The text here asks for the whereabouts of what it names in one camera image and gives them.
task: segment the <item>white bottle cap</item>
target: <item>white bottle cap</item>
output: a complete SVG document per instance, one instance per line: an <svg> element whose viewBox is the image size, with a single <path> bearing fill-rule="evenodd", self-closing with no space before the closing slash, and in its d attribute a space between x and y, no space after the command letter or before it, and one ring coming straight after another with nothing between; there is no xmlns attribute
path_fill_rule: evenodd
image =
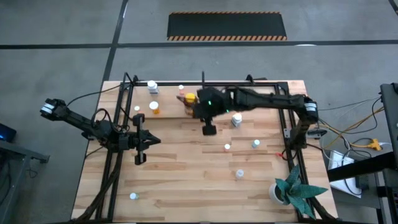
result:
<svg viewBox="0 0 398 224"><path fill-rule="evenodd" d="M130 194L130 199L137 199L138 198L138 194L136 194L136 193L131 193Z"/></svg>
<svg viewBox="0 0 398 224"><path fill-rule="evenodd" d="M243 174L244 174L243 170L237 170L236 173L235 173L235 177L236 178L242 178Z"/></svg>
<svg viewBox="0 0 398 224"><path fill-rule="evenodd" d="M232 116L235 121L241 121L242 120L242 114L236 113L234 116Z"/></svg>
<svg viewBox="0 0 398 224"><path fill-rule="evenodd" d="M156 86L156 82L155 81L153 81L153 80L148 81L148 87L149 88L155 88L155 86Z"/></svg>
<svg viewBox="0 0 398 224"><path fill-rule="evenodd" d="M151 103L149 103L149 108L151 110L156 110L158 107L159 107L159 104L156 101L152 101Z"/></svg>

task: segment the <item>potted plant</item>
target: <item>potted plant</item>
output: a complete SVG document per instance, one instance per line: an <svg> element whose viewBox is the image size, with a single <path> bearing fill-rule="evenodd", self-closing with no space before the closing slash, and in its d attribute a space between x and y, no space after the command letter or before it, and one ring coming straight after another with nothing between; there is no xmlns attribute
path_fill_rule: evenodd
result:
<svg viewBox="0 0 398 224"><path fill-rule="evenodd" d="M275 183L269 188L269 197L281 205L292 204L301 214L307 214L315 219L310 206L304 200L326 192L323 187L301 184L299 178L300 168L296 165L286 180L275 179Z"/></svg>

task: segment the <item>white pot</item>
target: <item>white pot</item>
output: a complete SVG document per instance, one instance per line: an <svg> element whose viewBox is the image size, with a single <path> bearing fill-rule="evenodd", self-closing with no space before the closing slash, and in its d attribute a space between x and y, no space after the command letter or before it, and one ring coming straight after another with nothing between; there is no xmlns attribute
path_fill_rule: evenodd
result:
<svg viewBox="0 0 398 224"><path fill-rule="evenodd" d="M277 186L276 186L276 183L273 183L273 184L269 187L269 191L268 191L269 198L270 198L273 202L275 202L275 203L277 203L277 204L279 204L279 205L283 205L283 204L284 204L284 201L279 200L279 198L276 197L276 194L275 194L275 188L276 188L276 187L277 187Z"/></svg>

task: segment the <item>green plant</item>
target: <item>green plant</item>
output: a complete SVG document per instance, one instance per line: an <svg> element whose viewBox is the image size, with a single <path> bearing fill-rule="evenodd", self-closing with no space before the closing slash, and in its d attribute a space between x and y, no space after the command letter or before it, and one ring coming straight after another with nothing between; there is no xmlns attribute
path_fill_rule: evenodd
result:
<svg viewBox="0 0 398 224"><path fill-rule="evenodd" d="M301 214L307 214L315 219L310 206L304 199L320 195L328 189L301 184L299 174L300 168L296 165L286 180L275 179L276 185L280 189L280 197L284 201L284 205L291 203Z"/></svg>

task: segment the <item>yellow object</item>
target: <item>yellow object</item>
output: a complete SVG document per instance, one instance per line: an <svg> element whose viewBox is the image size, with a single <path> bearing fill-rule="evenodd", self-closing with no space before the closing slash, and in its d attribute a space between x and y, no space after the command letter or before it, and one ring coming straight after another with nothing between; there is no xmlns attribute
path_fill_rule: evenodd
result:
<svg viewBox="0 0 398 224"><path fill-rule="evenodd" d="M369 147L376 150L376 151L380 151L381 150L381 146L379 144L379 140L377 139L372 139L372 142L369 144Z"/></svg>
<svg viewBox="0 0 398 224"><path fill-rule="evenodd" d="M373 114L377 114L378 112L383 111L383 110L384 110L384 107L382 106L382 107L380 107L379 109L377 109L374 113L372 113L372 114L370 114L369 116L365 117L365 118L362 119L361 121L358 121L357 123L351 125L350 127L348 127L348 128L347 128L346 130L344 130L343 132L350 131L350 130L352 130L352 129L358 127L360 124L362 124L362 123L365 122L367 119L369 119L370 117L372 117ZM327 126L327 125L325 125L325 126L326 126L327 128L329 128L330 130L333 130L332 127ZM329 143L329 145L327 145L325 148L330 147L333 143L336 142L336 140L337 140L338 138L341 137L342 134L344 134L344 133L339 133L337 130L335 130L335 131L336 131L336 133L338 133L337 138L335 138L335 139L334 139L331 143Z"/></svg>
<svg viewBox="0 0 398 224"><path fill-rule="evenodd" d="M379 140L377 140L377 139L372 139L371 143L369 143L368 145L365 145L365 146L359 146L359 145L355 145L355 144L351 144L351 146L369 148L369 149L374 149L376 151L380 151L381 150L381 146L379 144Z"/></svg>
<svg viewBox="0 0 398 224"><path fill-rule="evenodd" d="M195 102L195 99L196 99L195 94L193 94L193 93L187 93L187 94L185 94L185 101L186 101L187 103L193 103L193 102Z"/></svg>

